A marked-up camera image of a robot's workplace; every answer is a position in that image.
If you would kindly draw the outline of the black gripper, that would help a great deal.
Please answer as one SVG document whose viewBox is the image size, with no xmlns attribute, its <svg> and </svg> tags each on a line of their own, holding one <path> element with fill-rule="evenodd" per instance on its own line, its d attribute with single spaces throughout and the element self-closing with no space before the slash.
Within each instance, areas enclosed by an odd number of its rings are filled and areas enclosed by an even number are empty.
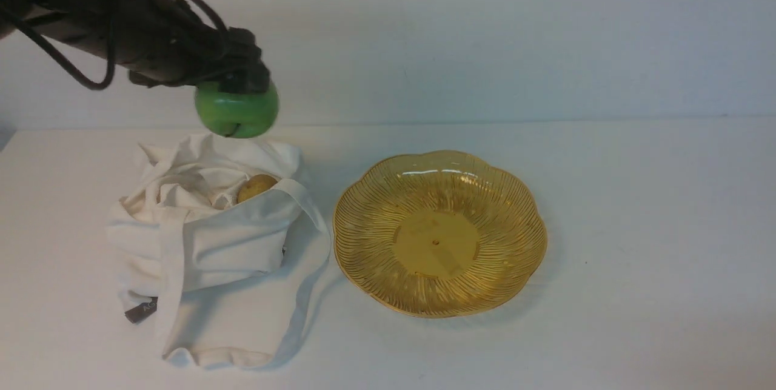
<svg viewBox="0 0 776 390">
<path fill-rule="evenodd" d="M 229 94 L 269 91 L 271 72 L 252 31 L 226 26 L 203 0 L 166 0 L 160 11 L 169 36 L 161 49 L 142 56 L 137 69 L 129 69 L 131 83 L 175 88 L 211 81 Z"/>
</svg>

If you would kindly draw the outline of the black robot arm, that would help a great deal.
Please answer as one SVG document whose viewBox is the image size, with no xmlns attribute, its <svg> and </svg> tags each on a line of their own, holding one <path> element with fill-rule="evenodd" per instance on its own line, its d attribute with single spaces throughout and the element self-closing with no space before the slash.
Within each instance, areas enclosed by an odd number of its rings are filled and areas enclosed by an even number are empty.
<svg viewBox="0 0 776 390">
<path fill-rule="evenodd" d="M 2 0 L 2 36 L 14 31 L 90 90 L 107 89 L 117 67 L 146 88 L 270 87 L 254 34 L 226 26 L 203 0 Z"/>
</svg>

